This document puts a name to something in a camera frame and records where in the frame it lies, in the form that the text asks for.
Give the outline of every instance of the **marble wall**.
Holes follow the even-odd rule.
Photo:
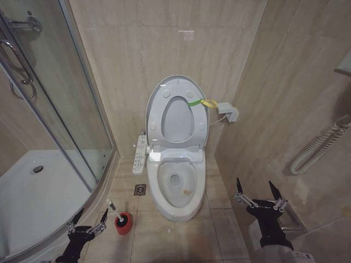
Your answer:
[[[155,85],[194,79],[207,98],[232,101],[266,0],[70,0],[121,155],[145,130]],[[211,121],[218,118],[211,112]],[[223,124],[211,127],[213,153]]]
[[[268,180],[308,231],[296,249],[317,262],[349,261],[351,131],[305,174],[289,166],[333,122],[351,113],[351,78],[334,72],[351,48],[348,0],[268,0],[215,157],[229,196],[236,177],[253,198],[271,198]],[[232,199],[250,250],[253,220]]]

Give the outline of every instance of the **floor drain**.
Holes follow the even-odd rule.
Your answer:
[[[146,185],[135,185],[134,195],[135,196],[144,196],[146,192]]]
[[[44,169],[44,166],[38,165],[33,169],[33,173],[37,174],[40,173]]]

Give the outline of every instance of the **white cable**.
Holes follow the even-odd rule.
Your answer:
[[[290,172],[293,175],[303,174],[307,171],[315,162],[318,161],[320,157],[322,157],[329,148],[336,143],[336,141],[346,133],[347,129],[351,126],[351,123],[347,123],[344,125],[337,125],[342,119],[345,119],[348,115],[338,119],[333,127],[329,127],[327,131],[323,133],[323,135],[317,138],[314,142],[312,142],[301,155],[297,156],[296,159],[292,162],[290,166]],[[308,159],[300,166],[300,163],[307,157]]]
[[[224,115],[224,117],[222,119],[218,119],[218,120],[216,120],[214,122],[210,122],[209,125],[212,125],[213,123],[216,123],[216,122],[220,122],[220,121],[224,120],[225,118],[226,118],[226,115]]]

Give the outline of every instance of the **red toilet brush holder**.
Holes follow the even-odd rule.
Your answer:
[[[127,212],[120,213],[123,221],[120,221],[118,216],[115,219],[115,227],[117,229],[118,234],[120,235],[126,235],[133,226],[133,219],[132,215]]]

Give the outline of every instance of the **toilet brush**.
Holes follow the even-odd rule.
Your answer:
[[[118,234],[126,235],[133,226],[132,215],[127,212],[119,213],[113,202],[111,202],[109,199],[107,199],[107,203],[109,204],[109,207],[111,207],[111,209],[116,213],[117,217],[115,219],[115,227]]]

